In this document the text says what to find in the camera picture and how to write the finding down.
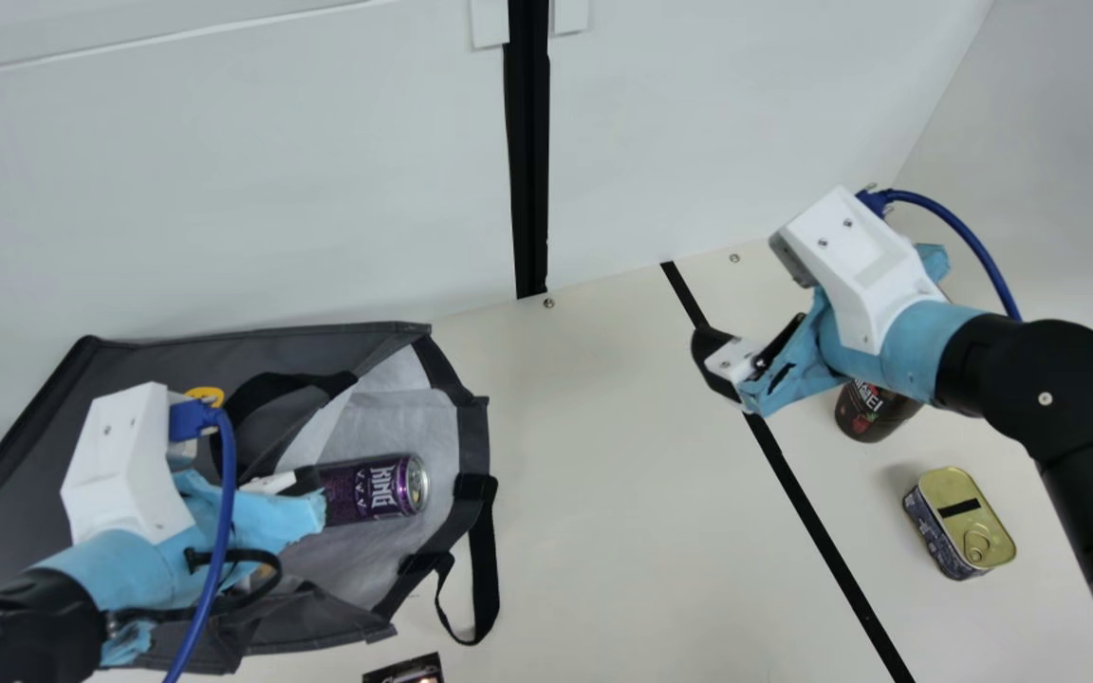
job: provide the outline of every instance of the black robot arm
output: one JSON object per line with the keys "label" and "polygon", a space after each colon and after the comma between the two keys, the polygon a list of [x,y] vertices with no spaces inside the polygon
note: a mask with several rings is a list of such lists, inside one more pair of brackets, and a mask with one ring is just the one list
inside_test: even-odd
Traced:
{"label": "black robot arm", "polygon": [[1093,593],[1093,330],[969,320],[942,354],[937,401],[1024,445]]}

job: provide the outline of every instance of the blue connector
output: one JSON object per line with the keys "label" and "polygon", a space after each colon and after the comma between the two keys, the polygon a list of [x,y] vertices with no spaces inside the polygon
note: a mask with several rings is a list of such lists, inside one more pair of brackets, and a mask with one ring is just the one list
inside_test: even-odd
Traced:
{"label": "blue connector", "polygon": [[880,216],[881,220],[883,220],[884,208],[889,207],[889,198],[886,198],[885,190],[860,190],[858,195],[855,195],[855,199],[858,199],[865,207],[871,209],[872,213],[875,213],[877,216]]}
{"label": "blue connector", "polygon": [[168,441],[178,444],[200,437],[200,432],[203,428],[213,427],[216,424],[216,413],[218,408],[210,407],[209,403],[200,401],[200,399],[175,403],[171,407]]}

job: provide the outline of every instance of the energy drink can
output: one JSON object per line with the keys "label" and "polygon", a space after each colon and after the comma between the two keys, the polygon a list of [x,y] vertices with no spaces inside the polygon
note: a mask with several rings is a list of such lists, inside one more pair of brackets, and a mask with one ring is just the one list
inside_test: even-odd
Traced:
{"label": "energy drink can", "polygon": [[966,471],[926,472],[903,504],[950,579],[972,579],[1013,561],[1014,541]]}
{"label": "energy drink can", "polygon": [[833,420],[843,434],[863,444],[883,441],[906,420],[922,410],[922,403],[880,386],[854,379],[843,386],[833,408]]}
{"label": "energy drink can", "polygon": [[412,516],[428,498],[428,472],[415,456],[383,456],[317,468],[327,525]]}

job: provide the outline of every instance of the gold tin can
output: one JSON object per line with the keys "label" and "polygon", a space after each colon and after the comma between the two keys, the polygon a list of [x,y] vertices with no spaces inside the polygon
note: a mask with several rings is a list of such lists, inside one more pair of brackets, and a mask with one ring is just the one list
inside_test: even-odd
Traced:
{"label": "gold tin can", "polygon": [[957,467],[928,471],[903,498],[930,557],[951,579],[972,579],[1013,561],[1014,541],[972,476]]}

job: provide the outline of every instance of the blue cable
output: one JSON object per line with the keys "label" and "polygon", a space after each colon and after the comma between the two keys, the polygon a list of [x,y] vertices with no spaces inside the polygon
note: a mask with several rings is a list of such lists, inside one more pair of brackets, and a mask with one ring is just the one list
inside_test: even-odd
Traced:
{"label": "blue cable", "polygon": [[231,428],[231,420],[225,411],[209,411],[212,424],[218,425],[218,431],[222,436],[222,503],[218,509],[218,532],[213,538],[213,553],[209,558],[209,574],[204,576],[204,588],[201,588],[200,598],[197,600],[197,610],[191,615],[191,623],[188,632],[185,633],[184,640],[179,644],[179,651],[171,661],[168,674],[163,679],[163,683],[175,683],[179,680],[179,674],[184,673],[191,652],[197,648],[197,640],[201,633],[204,633],[209,622],[209,610],[213,607],[213,598],[218,596],[218,584],[222,576],[222,566],[226,563],[226,550],[231,542],[231,521],[234,518],[234,476],[237,470],[234,454],[234,429]]}
{"label": "blue cable", "polygon": [[1002,278],[1002,272],[999,271],[997,263],[994,263],[994,258],[989,256],[989,250],[985,248],[980,239],[976,238],[976,234],[973,234],[973,231],[968,229],[967,225],[964,225],[964,221],[959,220],[950,209],[947,209],[947,207],[943,207],[931,198],[927,198],[925,195],[907,190],[880,190],[874,193],[871,191],[860,191],[859,199],[868,208],[871,208],[873,212],[878,213],[878,215],[883,215],[883,208],[885,205],[893,202],[905,202],[906,204],[922,207],[926,211],[939,216],[967,244],[968,249],[972,249],[973,255],[976,255],[976,259],[982,261],[982,267],[985,268],[985,272],[989,275],[989,282],[992,282],[994,290],[997,291],[998,297],[1002,299],[1002,307],[1006,308],[1006,315],[1014,320],[1020,320],[1020,322],[1023,320],[1023,316],[1019,315],[1019,306],[1014,303],[1013,295],[1010,294],[1010,286],[1007,286],[1006,278]]}

